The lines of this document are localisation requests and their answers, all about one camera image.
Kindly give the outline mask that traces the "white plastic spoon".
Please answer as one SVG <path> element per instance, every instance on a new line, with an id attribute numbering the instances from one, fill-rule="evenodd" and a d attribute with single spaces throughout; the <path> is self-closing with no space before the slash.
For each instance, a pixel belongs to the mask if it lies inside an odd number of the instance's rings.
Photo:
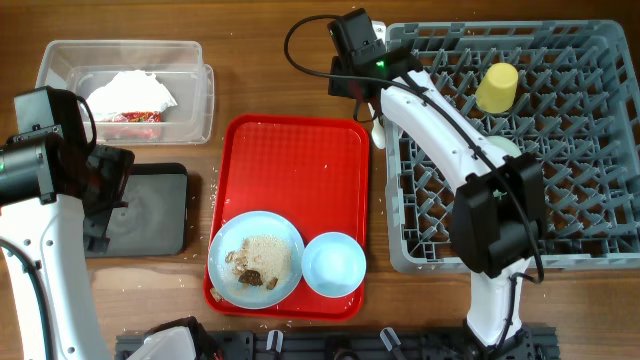
<path id="1" fill-rule="evenodd" d="M 386 138 L 385 130 L 381 121 L 382 116 L 374 109 L 371 104 L 368 105 L 368 108 L 372 120 L 371 139 L 378 149 L 385 149 Z"/>

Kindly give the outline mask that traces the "red candy wrapper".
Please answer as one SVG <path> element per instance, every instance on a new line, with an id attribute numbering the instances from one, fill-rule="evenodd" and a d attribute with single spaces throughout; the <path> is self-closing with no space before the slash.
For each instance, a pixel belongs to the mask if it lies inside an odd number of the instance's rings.
<path id="1" fill-rule="evenodd" d="M 162 114 L 157 111 L 118 113 L 103 126 L 105 140 L 157 140 L 162 128 Z"/>

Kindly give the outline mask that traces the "white paper napkin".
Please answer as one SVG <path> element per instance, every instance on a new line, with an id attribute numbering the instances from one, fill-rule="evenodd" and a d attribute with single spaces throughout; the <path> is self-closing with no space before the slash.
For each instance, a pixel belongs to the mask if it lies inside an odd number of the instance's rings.
<path id="1" fill-rule="evenodd" d="M 162 114 L 178 105 L 156 75 L 143 70 L 117 73 L 109 83 L 88 96 L 87 104 L 94 118 L 101 122 L 124 112 L 157 111 Z"/>

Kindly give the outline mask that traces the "yellow plastic cup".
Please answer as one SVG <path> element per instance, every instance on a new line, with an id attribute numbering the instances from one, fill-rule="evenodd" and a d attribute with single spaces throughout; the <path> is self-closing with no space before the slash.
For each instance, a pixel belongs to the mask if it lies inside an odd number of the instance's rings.
<path id="1" fill-rule="evenodd" d="M 487 113 L 503 113 L 514 104 L 519 74 L 509 63 L 493 64 L 480 82 L 475 96 L 476 104 Z"/>

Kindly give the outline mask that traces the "mint green bowl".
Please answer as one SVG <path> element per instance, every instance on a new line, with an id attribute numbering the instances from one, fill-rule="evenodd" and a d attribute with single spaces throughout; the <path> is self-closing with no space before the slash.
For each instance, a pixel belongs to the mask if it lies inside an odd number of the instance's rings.
<path id="1" fill-rule="evenodd" d="M 522 155 L 520 148 L 511 140 L 502 136 L 489 136 L 487 140 L 494 146 L 502 149 L 508 156 L 517 158 Z"/>

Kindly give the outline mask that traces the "grey dishwasher rack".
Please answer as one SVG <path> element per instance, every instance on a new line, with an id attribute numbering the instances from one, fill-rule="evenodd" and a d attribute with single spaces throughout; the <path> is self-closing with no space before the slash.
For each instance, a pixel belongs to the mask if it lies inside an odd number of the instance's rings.
<path id="1" fill-rule="evenodd" d="M 549 220 L 546 268 L 639 264 L 639 84 L 622 27 L 611 20 L 411 22 L 378 25 L 407 48 L 437 89 L 484 135 L 540 161 Z M 489 67 L 513 65 L 513 107 L 482 112 L 475 90 Z"/>

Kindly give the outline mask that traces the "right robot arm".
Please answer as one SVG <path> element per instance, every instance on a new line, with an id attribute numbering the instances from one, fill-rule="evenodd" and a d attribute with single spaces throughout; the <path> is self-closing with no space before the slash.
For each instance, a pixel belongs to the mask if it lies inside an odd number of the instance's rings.
<path id="1" fill-rule="evenodd" d="M 465 325 L 477 347 L 498 356 L 521 332 L 520 292 L 544 278 L 538 245 L 547 231 L 541 165 L 492 143 L 436 89 L 408 49 L 387 49 L 366 11 L 332 17 L 337 55 L 330 92 L 372 106 L 408 134 L 444 176 L 454 194 L 449 239 L 470 270 L 471 308 Z"/>

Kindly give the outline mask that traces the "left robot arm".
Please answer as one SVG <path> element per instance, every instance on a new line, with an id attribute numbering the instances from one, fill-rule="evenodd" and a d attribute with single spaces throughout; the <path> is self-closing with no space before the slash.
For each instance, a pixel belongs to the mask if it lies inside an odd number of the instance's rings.
<path id="1" fill-rule="evenodd" d="M 108 359 L 84 240 L 102 241 L 130 176 L 174 174 L 86 138 L 84 98 L 40 87 L 14 99 L 19 134 L 1 149 L 1 247 L 28 359 Z"/>

